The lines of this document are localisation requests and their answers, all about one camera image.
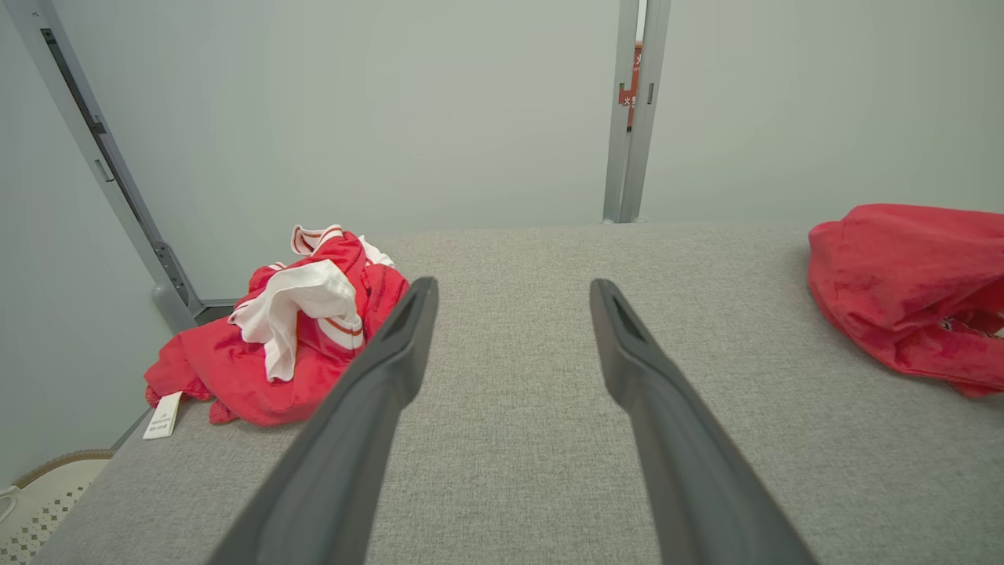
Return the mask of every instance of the metal door frame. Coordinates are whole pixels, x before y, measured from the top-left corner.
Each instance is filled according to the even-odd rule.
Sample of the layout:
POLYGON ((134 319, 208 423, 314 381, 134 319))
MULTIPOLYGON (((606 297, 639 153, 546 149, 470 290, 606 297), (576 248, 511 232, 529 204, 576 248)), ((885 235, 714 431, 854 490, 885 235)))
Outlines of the metal door frame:
POLYGON ((51 0, 4 2, 94 180, 154 278, 152 299, 158 310, 172 332, 194 328, 195 316, 205 307, 170 245, 161 238, 69 48, 51 0))
POLYGON ((629 130, 628 110, 631 106, 620 103, 620 91, 632 86, 639 1, 620 0, 617 55, 613 73, 613 109, 610 114, 610 143, 606 161, 606 191, 603 197, 605 223, 640 221, 642 189, 649 166, 649 148, 652 145, 663 58, 666 54, 671 0, 641 0, 647 5, 645 33, 642 40, 642 64, 639 68, 638 101, 629 130))

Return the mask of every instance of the white wall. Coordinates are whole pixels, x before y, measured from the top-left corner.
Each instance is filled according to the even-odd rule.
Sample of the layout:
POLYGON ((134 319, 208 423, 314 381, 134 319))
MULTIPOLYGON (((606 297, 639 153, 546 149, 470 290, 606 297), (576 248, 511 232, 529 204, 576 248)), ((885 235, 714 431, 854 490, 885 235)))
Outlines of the white wall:
POLYGON ((641 41, 645 37, 645 14, 648 11, 649 11, 649 0, 639 0, 638 27, 635 28, 635 41, 641 41))
POLYGON ((109 448, 170 339, 146 270, 0 3, 0 485, 109 448))
POLYGON ((610 0, 54 0, 203 299, 292 226, 598 223, 610 0))
POLYGON ((642 215, 1004 212, 1001 0, 674 0, 642 215))

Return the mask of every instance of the red garment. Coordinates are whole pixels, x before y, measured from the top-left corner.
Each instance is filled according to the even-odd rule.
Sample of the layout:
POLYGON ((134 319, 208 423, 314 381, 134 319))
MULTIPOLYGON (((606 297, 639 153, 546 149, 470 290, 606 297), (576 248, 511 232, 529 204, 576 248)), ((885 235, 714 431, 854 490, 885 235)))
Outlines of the red garment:
MULTIPOLYGON (((238 305, 260 295, 282 268, 323 260, 333 261, 355 289, 356 312, 368 341, 405 296, 408 281, 393 267, 366 260, 362 244, 347 231, 323 241, 311 256, 289 267, 279 264, 256 270, 248 296, 238 305)), ((335 344, 320 331, 316 320, 302 312, 296 334, 295 377, 289 382, 269 382, 263 346, 245 343, 241 329, 227 320, 182 332, 164 346, 160 360, 147 371, 147 401, 156 406, 162 396, 181 390, 200 400, 217 398, 210 409, 212 423, 239 417, 262 427, 305 420, 361 348, 349 350, 335 344)))
POLYGON ((1004 215, 870 204, 809 244, 812 296, 861 349, 966 396, 1004 390, 1004 215))

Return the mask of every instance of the white label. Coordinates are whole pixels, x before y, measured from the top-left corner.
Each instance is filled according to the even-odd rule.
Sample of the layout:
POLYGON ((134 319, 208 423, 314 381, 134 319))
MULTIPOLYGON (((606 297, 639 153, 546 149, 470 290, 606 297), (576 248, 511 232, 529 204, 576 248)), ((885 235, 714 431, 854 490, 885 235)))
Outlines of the white label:
POLYGON ((167 438, 175 433, 175 417, 178 415, 178 403, 181 399, 181 391, 161 397, 154 409, 154 417, 150 418, 150 426, 143 434, 144 440, 167 438))

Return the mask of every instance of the gray upholstered seat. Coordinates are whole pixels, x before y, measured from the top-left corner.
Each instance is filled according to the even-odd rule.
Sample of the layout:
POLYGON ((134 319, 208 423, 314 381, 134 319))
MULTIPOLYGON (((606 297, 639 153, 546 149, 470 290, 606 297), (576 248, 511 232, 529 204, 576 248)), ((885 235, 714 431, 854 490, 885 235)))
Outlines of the gray upholstered seat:
MULTIPOLYGON (((441 306, 370 563, 659 560, 631 428, 600 381, 597 276, 620 287, 821 563, 1004 559, 1004 399, 967 400, 858 351, 808 294, 803 232, 372 235, 410 278, 439 278, 441 306)), ((214 428, 207 405, 183 407, 172 438, 129 440, 34 563, 202 562, 297 430, 214 428)))

